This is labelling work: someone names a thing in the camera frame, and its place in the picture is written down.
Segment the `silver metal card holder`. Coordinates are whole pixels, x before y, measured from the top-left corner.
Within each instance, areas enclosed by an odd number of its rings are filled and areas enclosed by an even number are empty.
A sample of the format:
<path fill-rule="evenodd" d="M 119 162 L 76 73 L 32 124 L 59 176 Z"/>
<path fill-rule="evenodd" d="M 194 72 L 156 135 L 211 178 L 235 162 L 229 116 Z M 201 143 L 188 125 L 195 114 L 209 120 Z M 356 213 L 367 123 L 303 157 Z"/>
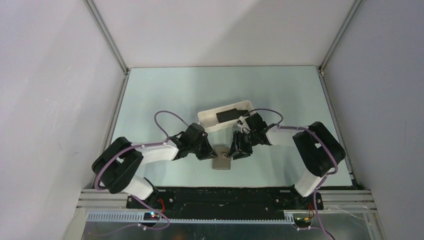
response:
<path fill-rule="evenodd" d="M 213 170 L 230 170 L 231 169 L 231 160 L 229 157 L 230 148 L 225 145 L 217 145 L 214 147 L 217 157 L 212 160 L 212 169 Z"/>

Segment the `black credit card stack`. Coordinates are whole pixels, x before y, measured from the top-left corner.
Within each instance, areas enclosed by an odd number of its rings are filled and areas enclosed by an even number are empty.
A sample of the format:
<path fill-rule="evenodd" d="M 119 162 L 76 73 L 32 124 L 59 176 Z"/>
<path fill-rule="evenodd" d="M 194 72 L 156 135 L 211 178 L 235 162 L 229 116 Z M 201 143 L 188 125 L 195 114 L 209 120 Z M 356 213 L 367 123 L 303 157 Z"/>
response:
<path fill-rule="evenodd" d="M 216 113 L 216 118 L 219 123 L 225 123 L 232 120 L 237 120 L 248 112 L 249 111 L 247 109 L 239 110 L 236 108 L 232 108 L 226 111 Z"/>

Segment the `white plastic tray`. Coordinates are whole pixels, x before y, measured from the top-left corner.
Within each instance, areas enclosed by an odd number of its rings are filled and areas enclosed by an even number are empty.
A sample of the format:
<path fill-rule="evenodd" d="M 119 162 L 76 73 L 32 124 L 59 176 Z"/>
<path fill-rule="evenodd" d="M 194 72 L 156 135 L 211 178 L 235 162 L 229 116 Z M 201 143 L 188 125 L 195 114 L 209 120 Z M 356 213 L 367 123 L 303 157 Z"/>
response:
<path fill-rule="evenodd" d="M 230 109 L 238 109 L 238 110 L 248 110 L 252 111 L 253 105 L 250 100 L 244 100 L 237 103 L 232 103 L 229 105 L 212 108 L 209 110 L 200 111 L 197 113 L 197 117 L 199 123 L 203 126 L 207 133 L 217 132 L 219 130 L 224 130 L 237 126 L 237 121 L 239 119 L 219 123 L 217 120 L 216 113 L 227 111 Z"/>

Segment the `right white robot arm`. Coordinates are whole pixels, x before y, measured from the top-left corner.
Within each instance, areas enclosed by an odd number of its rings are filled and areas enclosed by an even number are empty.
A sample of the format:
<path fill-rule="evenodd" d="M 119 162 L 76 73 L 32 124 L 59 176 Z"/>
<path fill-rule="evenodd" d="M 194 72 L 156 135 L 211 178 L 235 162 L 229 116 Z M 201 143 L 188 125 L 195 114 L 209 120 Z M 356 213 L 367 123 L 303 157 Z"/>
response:
<path fill-rule="evenodd" d="M 234 131 L 228 156 L 234 160 L 253 154 L 253 147 L 293 145 L 305 165 L 305 171 L 294 184 L 291 204 L 304 209 L 311 202 L 311 194 L 325 179 L 338 172 L 338 165 L 346 158 L 345 149 L 320 121 L 307 127 L 281 126 L 279 122 L 267 124 L 257 112 L 241 116 Z"/>

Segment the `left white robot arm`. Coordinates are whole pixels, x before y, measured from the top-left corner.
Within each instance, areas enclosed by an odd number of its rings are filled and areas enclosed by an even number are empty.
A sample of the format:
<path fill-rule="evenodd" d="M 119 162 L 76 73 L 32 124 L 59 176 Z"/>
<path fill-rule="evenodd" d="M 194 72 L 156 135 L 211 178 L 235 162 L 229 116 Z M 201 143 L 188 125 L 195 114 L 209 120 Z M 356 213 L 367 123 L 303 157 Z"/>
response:
<path fill-rule="evenodd" d="M 175 161 L 193 154 L 199 160 L 218 156 L 208 140 L 208 133 L 197 123 L 185 131 L 169 136 L 164 142 L 133 144 L 119 137 L 94 161 L 94 188 L 111 194 L 126 193 L 137 198 L 145 208 L 158 202 L 156 187 L 146 178 L 137 176 L 138 169 L 159 161 Z"/>

